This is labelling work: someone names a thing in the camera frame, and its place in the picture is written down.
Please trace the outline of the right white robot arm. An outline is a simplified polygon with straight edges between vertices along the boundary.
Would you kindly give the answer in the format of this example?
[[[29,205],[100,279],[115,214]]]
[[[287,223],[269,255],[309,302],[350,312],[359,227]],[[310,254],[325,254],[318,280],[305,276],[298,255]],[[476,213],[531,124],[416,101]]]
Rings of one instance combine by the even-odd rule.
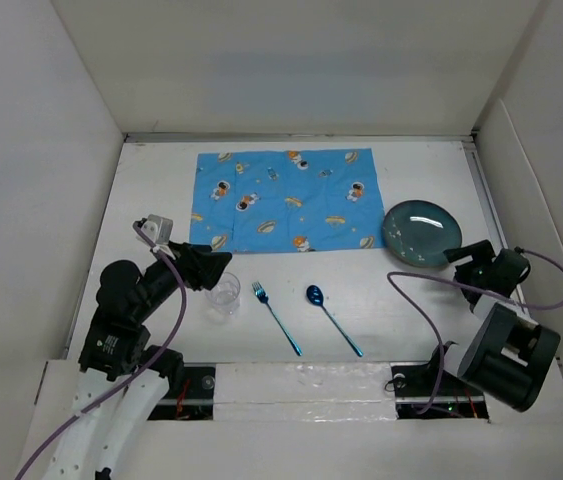
[[[487,240],[447,249],[444,256],[450,263],[462,262],[455,267],[454,280],[470,287],[462,293],[480,324],[469,345],[448,342],[435,348],[423,369],[426,387],[444,394],[461,380],[518,412],[528,410],[540,393],[561,337],[481,292],[510,299],[529,276],[530,261],[519,248],[495,253]]]

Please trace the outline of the blue metal spoon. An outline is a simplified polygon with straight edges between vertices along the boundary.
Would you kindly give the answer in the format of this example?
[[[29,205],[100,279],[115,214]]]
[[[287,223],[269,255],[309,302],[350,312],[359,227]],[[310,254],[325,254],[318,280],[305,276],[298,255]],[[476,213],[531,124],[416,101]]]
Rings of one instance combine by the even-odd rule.
[[[354,353],[359,358],[362,358],[364,356],[364,352],[362,351],[362,349],[347,334],[347,332],[341,327],[341,325],[336,320],[336,318],[325,307],[325,297],[324,297],[322,290],[317,285],[310,285],[306,289],[306,298],[312,305],[319,307],[325,313],[325,315],[329,318],[329,320],[332,322],[332,324],[335,326],[335,328],[343,336],[343,338],[346,340],[346,342],[351,347],[351,349],[354,351]]]

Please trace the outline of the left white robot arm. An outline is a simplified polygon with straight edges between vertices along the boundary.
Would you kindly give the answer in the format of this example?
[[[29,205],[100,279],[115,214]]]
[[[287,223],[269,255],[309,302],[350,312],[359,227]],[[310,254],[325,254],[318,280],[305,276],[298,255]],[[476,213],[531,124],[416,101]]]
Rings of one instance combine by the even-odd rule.
[[[215,287],[232,256],[188,243],[169,248],[154,248],[155,261],[145,270],[119,260],[102,271],[78,359],[72,417],[50,438],[56,449],[45,478],[114,478],[157,403],[183,387],[182,354],[150,344],[145,323],[173,293]]]

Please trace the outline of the blue astronaut print placemat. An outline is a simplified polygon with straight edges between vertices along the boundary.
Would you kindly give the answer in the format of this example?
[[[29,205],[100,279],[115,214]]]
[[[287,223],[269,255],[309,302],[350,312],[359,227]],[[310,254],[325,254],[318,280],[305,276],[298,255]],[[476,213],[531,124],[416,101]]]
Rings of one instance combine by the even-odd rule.
[[[369,149],[201,153],[190,241],[258,254],[382,248]]]

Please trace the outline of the clear plastic cup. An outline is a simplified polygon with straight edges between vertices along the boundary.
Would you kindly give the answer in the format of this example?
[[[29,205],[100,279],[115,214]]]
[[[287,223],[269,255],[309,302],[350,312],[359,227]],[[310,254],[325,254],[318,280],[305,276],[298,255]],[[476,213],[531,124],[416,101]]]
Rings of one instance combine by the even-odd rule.
[[[232,273],[224,272],[217,284],[205,291],[209,305],[207,317],[213,324],[222,324],[232,318],[240,306],[241,284]]]

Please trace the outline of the teal ceramic plate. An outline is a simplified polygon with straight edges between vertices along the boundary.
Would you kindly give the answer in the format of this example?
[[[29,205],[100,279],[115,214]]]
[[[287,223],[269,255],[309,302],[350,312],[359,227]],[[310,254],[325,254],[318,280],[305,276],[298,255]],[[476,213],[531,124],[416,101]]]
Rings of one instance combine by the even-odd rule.
[[[393,255],[420,268],[445,266],[444,252],[460,248],[463,241],[457,220],[443,207],[425,200],[407,200],[393,206],[381,230]]]

